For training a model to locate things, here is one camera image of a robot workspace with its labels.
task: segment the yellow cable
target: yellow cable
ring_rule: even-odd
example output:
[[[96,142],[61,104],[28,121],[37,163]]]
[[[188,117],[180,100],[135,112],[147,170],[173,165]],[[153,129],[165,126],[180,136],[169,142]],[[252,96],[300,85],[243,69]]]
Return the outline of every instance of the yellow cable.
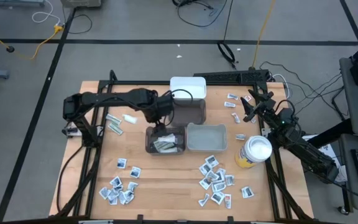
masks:
[[[270,8],[268,9],[268,13],[267,13],[267,15],[266,15],[266,19],[265,19],[264,25],[262,26],[262,29],[260,30],[260,34],[259,34],[259,37],[258,37],[258,42],[256,43],[254,61],[252,62],[252,66],[253,66],[254,68],[255,68],[256,58],[257,58],[257,55],[258,55],[259,42],[260,42],[260,39],[262,38],[262,34],[264,33],[266,23],[267,23],[267,21],[269,20],[270,14],[272,13],[273,6],[274,6],[274,3],[275,3],[275,2],[276,2],[276,0],[272,0],[272,3],[270,4]]]
[[[38,51],[39,51],[41,45],[43,45],[44,43],[48,42],[48,41],[49,41],[50,39],[52,39],[57,33],[59,33],[60,31],[63,30],[63,27],[62,27],[62,26],[58,26],[58,25],[55,25],[53,28],[55,29],[55,32],[53,33],[53,35],[51,35],[48,39],[44,40],[43,42],[41,42],[41,43],[37,46],[37,48],[36,48],[36,50],[35,50],[35,53],[34,53],[34,55],[33,55],[31,58],[29,58],[29,57],[27,57],[27,56],[25,56],[25,55],[22,55],[22,54],[20,54],[20,53],[17,52],[17,51],[14,51],[14,53],[15,53],[16,55],[18,55],[19,57],[21,57],[21,58],[24,58],[24,59],[27,59],[27,60],[33,60],[33,59],[37,56]],[[0,44],[2,44],[2,45],[5,46],[7,49],[9,49],[9,46],[6,45],[6,44],[5,44],[4,42],[2,42],[1,40],[0,40]]]

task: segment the white cable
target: white cable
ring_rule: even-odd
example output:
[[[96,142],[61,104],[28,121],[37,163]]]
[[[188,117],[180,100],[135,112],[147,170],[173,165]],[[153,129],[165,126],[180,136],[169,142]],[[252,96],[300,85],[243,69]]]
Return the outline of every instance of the white cable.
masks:
[[[50,3],[48,0],[45,0],[45,1],[50,4],[50,13],[47,13],[47,12],[36,12],[36,13],[34,13],[34,14],[32,15],[31,19],[32,19],[34,22],[36,22],[36,23],[41,23],[41,22],[45,22],[45,21],[48,19],[48,17],[52,16],[52,17],[58,19],[56,25],[59,25],[59,24],[60,24],[60,18],[57,17],[57,16],[55,16],[55,15],[52,15],[52,12],[53,12],[53,5],[52,5],[52,3]],[[41,21],[36,21],[36,20],[34,19],[34,16],[37,15],[37,14],[45,14],[45,15],[47,15],[47,16],[46,16],[44,19],[42,19]]]
[[[281,75],[281,74],[275,74],[275,75],[273,75],[272,77],[274,78],[274,77],[276,77],[276,76],[280,76],[280,77],[284,80],[284,83],[285,83],[285,85],[287,86],[287,99],[289,99],[289,98],[291,97],[291,95],[290,95],[290,87],[288,86],[288,83],[287,83],[286,79],[285,79],[284,76]]]

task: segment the wooden table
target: wooden table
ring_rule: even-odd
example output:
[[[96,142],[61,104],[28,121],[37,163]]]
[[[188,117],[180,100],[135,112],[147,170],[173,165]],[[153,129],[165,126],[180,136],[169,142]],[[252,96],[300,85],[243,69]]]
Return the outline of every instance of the wooden table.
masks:
[[[83,82],[80,92],[96,92],[98,82]],[[165,85],[114,85],[112,91],[126,92],[133,88],[148,88],[157,90],[160,95],[169,89]],[[145,151],[145,129],[152,126],[144,119],[142,112],[135,112],[128,107],[114,107],[109,113],[121,117],[129,114],[138,118],[137,124],[123,121],[121,128],[124,131],[118,136],[110,129],[106,129],[104,136],[101,160],[99,163],[98,178],[93,197],[91,211],[92,219],[121,219],[135,220],[138,214],[144,215],[145,220],[215,220],[224,221],[233,216],[235,221],[273,221],[273,211],[270,200],[269,185],[265,165],[258,164],[251,169],[241,169],[234,160],[235,153],[239,152],[244,141],[235,140],[235,134],[245,134],[246,140],[253,135],[260,134],[258,123],[251,122],[236,124],[231,113],[236,112],[240,119],[244,117],[244,109],[240,101],[227,99],[228,93],[237,96],[248,95],[246,86],[207,86],[206,121],[205,124],[225,124],[227,127],[227,150],[215,154],[219,165],[227,170],[226,174],[235,176],[235,185],[226,187],[225,194],[232,195],[232,208],[226,209],[224,202],[219,206],[209,199],[204,207],[200,207],[198,200],[204,198],[205,193],[212,195],[209,188],[204,190],[198,183],[203,175],[198,170],[210,153],[194,153],[185,151],[180,156],[151,156]],[[285,99],[282,83],[268,83],[268,90],[274,92],[273,99]],[[236,103],[235,108],[225,108],[223,103]],[[87,114],[91,120],[92,111]],[[72,138],[67,142],[62,165],[81,144],[80,138]],[[72,196],[78,186],[78,180],[83,163],[83,149],[67,166],[62,179],[61,207]],[[290,152],[281,150],[283,170],[287,182],[287,189],[305,211],[313,217],[308,190],[301,162]],[[126,169],[117,168],[117,158],[126,158]],[[140,167],[142,173],[139,179],[129,176],[132,166]],[[130,181],[139,183],[135,190],[135,199],[127,205],[109,205],[99,195],[103,187],[111,188],[109,181],[119,176],[125,188]],[[243,199],[241,188],[250,186],[255,196]],[[282,206],[282,196],[279,190],[280,216],[285,218]],[[88,189],[84,191],[80,214],[84,214]],[[55,214],[56,194],[53,198],[50,214]]]

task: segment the white lid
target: white lid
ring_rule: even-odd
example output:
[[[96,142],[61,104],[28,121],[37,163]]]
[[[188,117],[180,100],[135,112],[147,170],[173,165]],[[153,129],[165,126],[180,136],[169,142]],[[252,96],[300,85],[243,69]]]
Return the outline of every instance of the white lid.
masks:
[[[263,136],[252,136],[249,143],[249,152],[255,159],[264,161],[272,155],[272,144]]]
[[[206,96],[206,81],[203,77],[172,77],[170,90],[187,90],[193,95],[193,99],[204,99]],[[174,98],[191,99],[185,91],[176,91]]]

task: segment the gray floor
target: gray floor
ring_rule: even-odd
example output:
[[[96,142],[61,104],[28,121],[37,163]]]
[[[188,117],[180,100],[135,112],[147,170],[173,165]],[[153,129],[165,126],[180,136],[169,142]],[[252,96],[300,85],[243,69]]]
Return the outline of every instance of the gray floor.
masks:
[[[54,14],[63,20],[60,1],[50,1],[54,5]],[[226,38],[256,40],[270,1],[233,1]],[[224,1],[208,2],[221,7]],[[358,26],[358,1],[346,2]],[[93,28],[85,34],[70,34],[69,39],[222,39],[231,0],[228,0],[219,19],[205,28],[183,23],[177,18],[175,7],[167,0],[115,0],[103,3],[101,9],[85,9],[76,13],[89,15],[93,20]],[[47,38],[53,32],[51,28],[56,19],[49,18],[43,24],[31,21],[32,13],[42,10],[50,9],[48,5],[45,9],[0,7],[0,37]],[[211,19],[201,6],[188,6],[183,8],[181,14],[200,24],[208,23]],[[73,22],[72,31],[83,30],[88,26],[86,19],[78,18]],[[263,39],[356,41],[341,4],[335,0],[277,1]],[[26,55],[31,55],[36,48],[35,44],[14,46]],[[26,61],[8,54],[0,46],[0,69],[11,71],[10,79],[0,80],[0,201],[56,48],[56,44],[45,44],[36,60]],[[252,63],[255,46],[232,45],[231,48],[239,61],[238,69],[246,70]],[[348,57],[357,49],[358,46],[262,45],[256,64],[259,66],[266,60],[282,63],[316,88],[339,73],[338,60],[341,57]],[[280,67],[264,65],[264,68],[273,74],[282,74],[290,83],[301,85],[294,75]],[[5,220],[47,216],[66,143],[60,132],[65,124],[62,119],[62,101],[66,96],[76,93],[83,80],[107,79],[110,69],[116,72],[120,80],[168,80],[172,76],[230,71],[232,68],[215,45],[65,44]],[[339,88],[341,84],[342,80],[339,79],[326,91]],[[307,86],[302,86],[307,93],[311,92]],[[290,89],[293,93],[291,100],[299,102],[303,98],[301,90],[291,85]],[[300,110],[308,102],[300,103],[296,109]],[[338,97],[337,102],[345,113],[347,105],[344,93]],[[340,122],[337,114],[321,99],[315,100],[298,116],[307,133],[319,133]],[[358,223],[358,211],[348,217],[336,211],[335,208],[343,203],[340,189],[324,185],[308,174],[306,180],[316,218],[330,222]]]

